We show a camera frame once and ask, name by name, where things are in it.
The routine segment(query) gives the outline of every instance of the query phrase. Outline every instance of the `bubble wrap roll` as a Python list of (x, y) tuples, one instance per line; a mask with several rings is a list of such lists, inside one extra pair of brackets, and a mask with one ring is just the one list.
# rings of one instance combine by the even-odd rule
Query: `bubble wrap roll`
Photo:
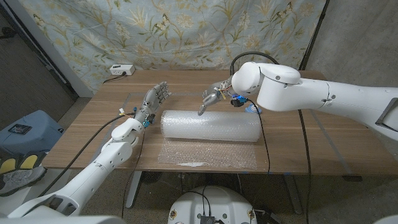
[(255, 113), (166, 110), (162, 114), (165, 138), (208, 139), (256, 142), (260, 137), (260, 120)]

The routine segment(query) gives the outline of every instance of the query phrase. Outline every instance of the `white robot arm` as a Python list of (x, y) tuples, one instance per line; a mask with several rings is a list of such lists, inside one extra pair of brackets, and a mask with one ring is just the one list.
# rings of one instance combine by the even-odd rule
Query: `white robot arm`
[(198, 114), (223, 95), (234, 99), (257, 92), (257, 103), (265, 109), (313, 109), (345, 116), (398, 140), (398, 88), (311, 80), (294, 68), (270, 63), (246, 62), (228, 80), (213, 84), (204, 92)]
[(154, 122), (160, 105), (171, 95), (166, 82), (149, 90), (134, 118), (128, 118), (112, 131), (112, 138), (98, 157), (62, 189), (32, 199), (8, 218), (51, 218), (79, 215), (87, 201), (117, 166), (128, 160), (138, 143), (137, 135)]

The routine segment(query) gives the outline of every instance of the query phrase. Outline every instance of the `shoe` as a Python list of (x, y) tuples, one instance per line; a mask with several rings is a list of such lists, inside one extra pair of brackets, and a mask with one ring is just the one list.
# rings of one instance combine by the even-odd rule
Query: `shoe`
[(47, 169), (39, 166), (27, 170), (15, 170), (2, 175), (0, 185), (0, 197), (6, 197), (17, 192), (21, 187), (32, 186), (38, 182), (46, 173)]

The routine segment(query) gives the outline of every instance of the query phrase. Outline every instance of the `blue bin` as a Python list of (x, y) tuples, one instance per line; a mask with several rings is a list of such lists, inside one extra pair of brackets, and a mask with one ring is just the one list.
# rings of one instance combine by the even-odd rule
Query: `blue bin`
[(38, 110), (0, 131), (0, 150), (10, 156), (48, 152), (62, 136), (62, 127)]

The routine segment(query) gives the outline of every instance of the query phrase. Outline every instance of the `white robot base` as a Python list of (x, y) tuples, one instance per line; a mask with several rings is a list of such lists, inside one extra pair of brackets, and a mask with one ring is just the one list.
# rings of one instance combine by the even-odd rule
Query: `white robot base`
[(200, 195), (203, 193), (203, 188), (197, 187), (177, 199), (170, 209), (167, 223), (200, 224), (201, 220), (202, 223), (208, 223), (203, 220), (204, 203), (206, 217), (210, 217), (210, 220), (214, 217), (217, 223), (257, 224), (256, 216), (251, 212), (252, 205), (242, 195), (226, 187), (206, 186), (204, 196), (209, 201), (210, 210), (207, 200)]

